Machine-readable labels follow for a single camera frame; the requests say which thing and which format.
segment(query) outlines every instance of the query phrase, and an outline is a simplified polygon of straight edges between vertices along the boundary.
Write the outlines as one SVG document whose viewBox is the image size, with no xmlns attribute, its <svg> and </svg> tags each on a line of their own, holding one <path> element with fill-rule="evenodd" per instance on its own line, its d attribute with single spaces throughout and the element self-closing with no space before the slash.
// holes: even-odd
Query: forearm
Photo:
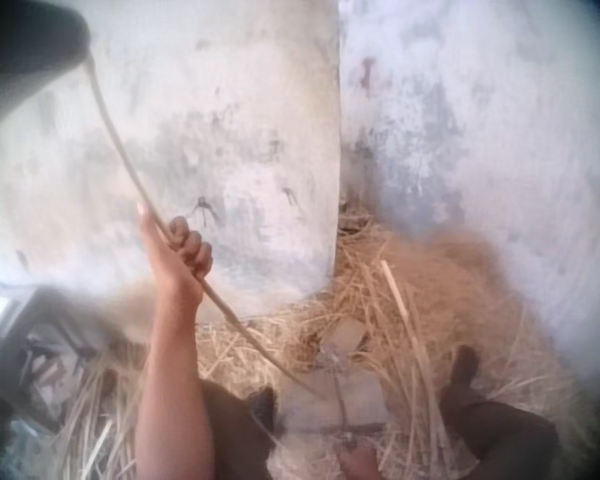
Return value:
<svg viewBox="0 0 600 480">
<path fill-rule="evenodd" d="M 193 318 L 159 306 L 136 430 L 138 478 L 213 477 L 213 442 L 198 376 Z M 178 331 L 173 325 L 190 325 Z"/>
</svg>

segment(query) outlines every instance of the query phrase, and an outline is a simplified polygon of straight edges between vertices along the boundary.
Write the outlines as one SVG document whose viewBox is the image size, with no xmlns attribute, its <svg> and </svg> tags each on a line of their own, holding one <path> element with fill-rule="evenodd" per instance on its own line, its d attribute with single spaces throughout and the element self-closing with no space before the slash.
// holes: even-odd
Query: whitewashed wall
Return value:
<svg viewBox="0 0 600 480">
<path fill-rule="evenodd" d="M 56 3 L 87 20 L 142 180 L 166 218 L 185 215 L 212 242 L 210 283 L 236 311 L 325 286 L 340 164 L 335 2 Z M 217 218 L 196 209 L 201 197 Z M 56 284 L 143 340 L 153 285 L 135 202 L 81 68 L 0 124 L 0 279 Z"/>
<path fill-rule="evenodd" d="M 341 0 L 344 187 L 483 234 L 600 393 L 600 17 L 582 2 Z"/>
</svg>

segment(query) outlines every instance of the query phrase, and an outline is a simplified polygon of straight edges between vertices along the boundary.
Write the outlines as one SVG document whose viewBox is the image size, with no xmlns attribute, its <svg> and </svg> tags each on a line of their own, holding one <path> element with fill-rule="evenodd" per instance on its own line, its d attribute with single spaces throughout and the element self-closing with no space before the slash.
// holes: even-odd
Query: concrete block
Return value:
<svg viewBox="0 0 600 480">
<path fill-rule="evenodd" d="M 333 376 L 316 370 L 301 376 L 324 399 L 302 387 L 287 385 L 280 396 L 277 427 L 297 433 L 331 433 L 341 431 L 341 416 Z M 378 377 L 368 371 L 348 371 L 338 375 L 349 429 L 354 433 L 382 430 L 389 418 Z"/>
</svg>

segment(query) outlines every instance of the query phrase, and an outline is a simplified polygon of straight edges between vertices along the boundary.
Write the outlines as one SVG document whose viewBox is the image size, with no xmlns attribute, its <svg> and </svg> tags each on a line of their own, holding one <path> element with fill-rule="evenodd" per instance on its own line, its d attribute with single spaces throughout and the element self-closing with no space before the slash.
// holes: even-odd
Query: hand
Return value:
<svg viewBox="0 0 600 480">
<path fill-rule="evenodd" d="M 172 245 L 167 245 L 158 232 L 149 210 L 138 204 L 140 230 L 149 263 L 158 288 L 159 307 L 177 308 L 193 321 L 202 302 L 200 280 L 211 270 L 211 245 L 202 241 L 196 231 L 189 231 L 184 217 L 176 217 L 169 224 L 173 234 Z"/>
<path fill-rule="evenodd" d="M 382 480 L 376 449 L 372 445 L 358 443 L 353 450 L 338 445 L 336 456 L 346 480 Z"/>
</svg>

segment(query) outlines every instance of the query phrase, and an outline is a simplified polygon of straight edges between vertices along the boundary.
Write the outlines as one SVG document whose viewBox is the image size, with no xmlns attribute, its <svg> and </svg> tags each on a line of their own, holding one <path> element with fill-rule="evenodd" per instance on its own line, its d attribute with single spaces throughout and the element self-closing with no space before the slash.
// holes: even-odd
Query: fingers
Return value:
<svg viewBox="0 0 600 480">
<path fill-rule="evenodd" d="M 190 232 L 187 236 L 182 248 L 178 250 L 178 253 L 183 257 L 185 263 L 191 262 L 196 259 L 198 256 L 198 250 L 200 250 L 200 245 L 202 245 L 202 236 L 199 232 L 195 230 Z"/>
<path fill-rule="evenodd" d="M 138 203 L 137 208 L 139 214 L 140 233 L 142 234 L 142 239 L 149 256 L 149 262 L 153 268 L 158 265 L 158 262 L 160 261 L 160 258 L 162 258 L 164 251 L 168 251 L 169 247 L 164 243 L 162 237 L 158 233 L 156 223 L 147 207 L 142 203 Z"/>
<path fill-rule="evenodd" d="M 184 246 L 189 236 L 189 225 L 184 217 L 176 217 L 169 222 L 169 230 L 173 234 L 173 244 L 171 248 L 179 250 Z"/>
<path fill-rule="evenodd" d="M 208 242 L 202 242 L 198 255 L 194 261 L 195 273 L 194 276 L 198 280 L 202 280 L 207 273 L 211 271 L 211 265 L 213 264 L 213 257 L 211 256 L 211 244 Z"/>
</svg>

